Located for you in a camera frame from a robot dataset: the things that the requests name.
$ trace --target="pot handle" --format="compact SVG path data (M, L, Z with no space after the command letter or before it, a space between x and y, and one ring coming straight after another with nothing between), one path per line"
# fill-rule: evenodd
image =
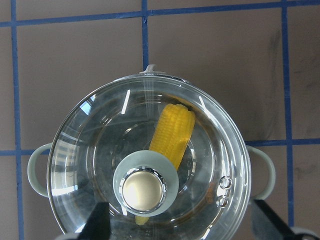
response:
M28 180L33 190L35 190L38 194L46 198L49 197L48 191L38 181L38 178L36 175L36 163L41 153L43 153L45 150L50 149L51 146L52 146L52 142L37 148L29 158L28 170L27 170Z
M269 195L271 194L271 192L273 191L275 184L276 184L276 169L275 169L275 165L272 162L271 158L263 151L252 147L252 146L246 146L248 152L250 153L254 153L259 155L264 162L267 165L268 168L268 172L269 172L269 176L268 176L268 183L265 187L265 189L260 192L259 194L255 195L255 196L251 196L250 200L253 199L259 199L259 200L265 200L267 197L269 197Z

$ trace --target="chrome knob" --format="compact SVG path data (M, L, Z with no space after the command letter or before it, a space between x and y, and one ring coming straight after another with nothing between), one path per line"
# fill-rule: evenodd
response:
M122 209L137 216L152 217L166 211L175 201L178 188L174 165L164 155L151 150L129 154L113 175L117 201Z
M135 169L125 177L122 185L125 203L140 212L155 210L164 200L165 192L163 178L150 168Z

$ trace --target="pot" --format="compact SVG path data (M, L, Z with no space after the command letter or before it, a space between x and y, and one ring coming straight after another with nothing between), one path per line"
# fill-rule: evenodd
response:
M227 112L188 81L153 70L93 91L68 114L53 142L30 157L28 179L48 197L64 233L80 232L98 202L109 202L110 239L228 240L251 192L248 151ZM35 165L50 149L47 186Z

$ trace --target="blue tape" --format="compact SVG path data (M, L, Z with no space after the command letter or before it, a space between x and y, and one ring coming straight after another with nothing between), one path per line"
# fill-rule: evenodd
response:
M19 96L17 27L15 26L16 20L17 20L16 0L11 0L11 45L12 45L12 69L13 69L13 100L14 100L18 234L19 234L19 240L24 240L25 229L24 229L24 208L23 208L22 166L21 166L20 96Z
M285 146L287 145L287 140L245 141L245 144L252 147Z
M142 13L140 11L132 11L132 12L106 13L106 14L96 14L96 15L66 16L66 17L20 20L16 22L16 25L28 26L28 25L40 25L40 24L96 21L96 20L107 20L107 19L128 19L128 18L138 18L141 16L142 16Z
M295 224L294 217L294 167L293 167L293 141L291 122L291 97L290 97L290 70L289 70L289 41L288 41L288 11L286 7L281 11L282 24L282 62L284 86L285 133L287 143L287 194L288 194L288 223Z
M222 5L222 6L203 6L203 7L187 7L187 8L174 8L174 9L154 9L148 10L147 0L142 0L142 12L119 12L119 13L106 13L94 15L81 15L81 16L66 16L66 17L52 17L43 19L30 19L16 21L16 11L11 11L14 16L11 16L11 21L0 22L0 28L11 26L29 26L40 24L53 24L53 23L69 23L81 21L96 21L107 19L126 19L144 17L144 21L148 16L155 15L173 15L173 14L192 14L192 13L212 13L212 12L226 12L226 11L240 11L240 10L256 10L256 9L272 9L272 8L286 8L298 6L312 6L320 5L319 0L297 0L279 2L265 2L265 3L251 3L251 4L235 4L235 5Z
M12 22L11 21L2 21L0 22L0 28L6 28L6 27L11 27Z
M148 15L154 16L154 15L194 14L194 13L239 11L239 10L271 9L271 8L281 8L283 4L284 4L283 2L279 1L279 2L221 5L221 6L156 9L156 10L149 10Z
M0 150L0 156L15 156L16 150Z
M320 138L309 138L309 139L293 139L292 145L316 145L320 144Z
M142 9L142 64L143 70L149 65L149 45L148 45L148 0L141 1Z

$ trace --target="lid handle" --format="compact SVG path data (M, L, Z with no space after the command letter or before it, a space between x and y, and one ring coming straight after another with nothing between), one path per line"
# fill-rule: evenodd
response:
M140 150L129 154L113 175L116 199L123 209L136 216L152 217L163 213L175 201L178 189L175 166L156 151Z
M155 66L155 64L150 64L144 71L139 72L139 74L166 74L164 71L154 71Z

